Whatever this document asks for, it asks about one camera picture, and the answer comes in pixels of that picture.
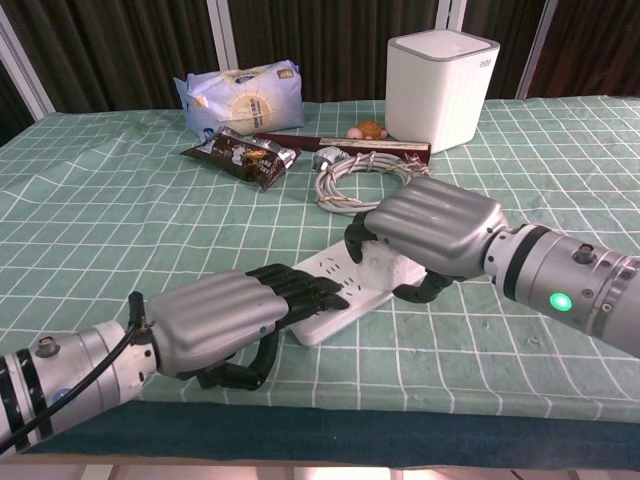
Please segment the black and grey right robot hand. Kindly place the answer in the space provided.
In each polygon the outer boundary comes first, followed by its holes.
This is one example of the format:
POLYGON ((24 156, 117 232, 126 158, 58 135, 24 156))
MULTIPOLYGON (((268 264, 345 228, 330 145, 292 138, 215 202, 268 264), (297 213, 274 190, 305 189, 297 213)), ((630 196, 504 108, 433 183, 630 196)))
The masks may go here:
POLYGON ((508 227, 499 202, 476 192, 420 177, 398 188, 374 209, 356 214, 346 228, 346 249, 355 263, 362 245, 377 241, 424 267, 418 286, 401 284, 393 294, 427 304, 453 282, 484 274, 493 238, 508 227))

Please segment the black and grey left robot hand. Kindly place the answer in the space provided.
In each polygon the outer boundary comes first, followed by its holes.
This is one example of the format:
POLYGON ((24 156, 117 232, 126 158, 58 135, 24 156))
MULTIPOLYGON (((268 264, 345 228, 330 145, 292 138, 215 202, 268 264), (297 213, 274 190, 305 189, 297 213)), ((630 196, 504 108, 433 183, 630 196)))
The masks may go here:
POLYGON ((253 391, 275 363, 283 328, 349 308, 339 283, 284 264, 228 270, 152 297, 157 370, 200 386, 253 391))

